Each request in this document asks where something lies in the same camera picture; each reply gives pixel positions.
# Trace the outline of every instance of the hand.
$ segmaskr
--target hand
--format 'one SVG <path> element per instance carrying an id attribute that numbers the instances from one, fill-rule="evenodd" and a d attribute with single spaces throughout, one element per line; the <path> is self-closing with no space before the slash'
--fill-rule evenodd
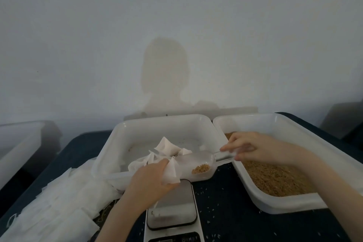
<path id="1" fill-rule="evenodd" d="M 161 184 L 161 178 L 168 163 L 168 159 L 162 159 L 158 163 L 139 168 L 121 197 L 122 201 L 127 201 L 129 205 L 142 213 L 170 190 L 176 188 L 179 183 Z"/>
<path id="2" fill-rule="evenodd" d="M 269 164 L 296 165 L 307 150 L 258 132 L 236 132 L 220 151 L 237 151 L 236 161 L 251 160 Z"/>

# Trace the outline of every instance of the scale control panel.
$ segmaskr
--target scale control panel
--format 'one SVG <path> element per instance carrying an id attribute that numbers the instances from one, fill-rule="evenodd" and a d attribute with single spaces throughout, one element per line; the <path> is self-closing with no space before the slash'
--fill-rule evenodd
<path id="1" fill-rule="evenodd" d="M 183 233 L 162 238 L 155 238 L 149 240 L 149 242 L 201 242 L 201 240 L 199 234 L 194 231 L 192 233 Z"/>

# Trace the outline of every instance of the white string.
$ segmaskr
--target white string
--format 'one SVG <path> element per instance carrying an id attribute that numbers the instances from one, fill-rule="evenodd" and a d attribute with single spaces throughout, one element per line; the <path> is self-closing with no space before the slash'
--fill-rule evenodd
<path id="1" fill-rule="evenodd" d="M 15 221 L 16 217 L 17 217 L 17 213 L 15 213 L 15 214 L 13 214 L 12 216 L 10 216 L 10 218 L 9 218 L 8 222 L 6 223 L 6 228 L 9 228 L 9 227 L 11 226 L 11 224 L 12 224 L 12 223 L 14 223 L 14 221 Z"/>

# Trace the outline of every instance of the person's left hand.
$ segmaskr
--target person's left hand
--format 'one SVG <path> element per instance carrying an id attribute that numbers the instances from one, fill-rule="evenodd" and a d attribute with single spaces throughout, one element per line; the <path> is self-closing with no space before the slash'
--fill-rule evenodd
<path id="1" fill-rule="evenodd" d="M 128 202 L 142 213 L 170 190 L 176 188 L 179 183 L 161 184 L 163 172 L 168 163 L 168 159 L 162 159 L 158 163 L 139 168 L 133 175 L 121 200 Z"/>

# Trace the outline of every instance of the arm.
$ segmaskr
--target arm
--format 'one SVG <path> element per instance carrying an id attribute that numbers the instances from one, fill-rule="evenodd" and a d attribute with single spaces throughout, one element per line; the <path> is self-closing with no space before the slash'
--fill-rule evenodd
<path id="1" fill-rule="evenodd" d="M 140 168 L 112 208 L 96 242 L 124 242 L 137 218 L 179 184 L 161 184 L 168 159 Z"/>
<path id="2" fill-rule="evenodd" d="M 312 152 L 257 132 L 236 132 L 221 151 L 235 160 L 292 165 L 302 171 L 352 241 L 363 241 L 363 197 Z"/>

